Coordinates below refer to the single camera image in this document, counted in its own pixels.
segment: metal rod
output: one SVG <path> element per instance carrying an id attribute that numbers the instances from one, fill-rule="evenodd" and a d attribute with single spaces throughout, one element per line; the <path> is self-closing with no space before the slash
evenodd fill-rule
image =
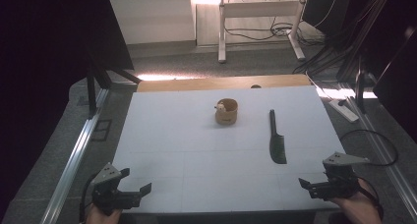
<path id="1" fill-rule="evenodd" d="M 65 198 L 73 184 L 74 178 L 77 174 L 78 168 L 82 161 L 84 152 L 86 150 L 89 138 L 94 130 L 97 120 L 100 116 L 101 107 L 104 104 L 104 100 L 107 97 L 108 90 L 102 89 L 97 96 L 97 110 L 92 119 L 87 120 L 80 133 L 80 136 L 74 146 L 73 152 L 68 159 L 67 165 L 61 175 L 61 178 L 56 186 L 56 189 L 49 201 L 48 206 L 43 214 L 40 224 L 54 224 L 56 223 L 58 216 L 64 205 Z"/>

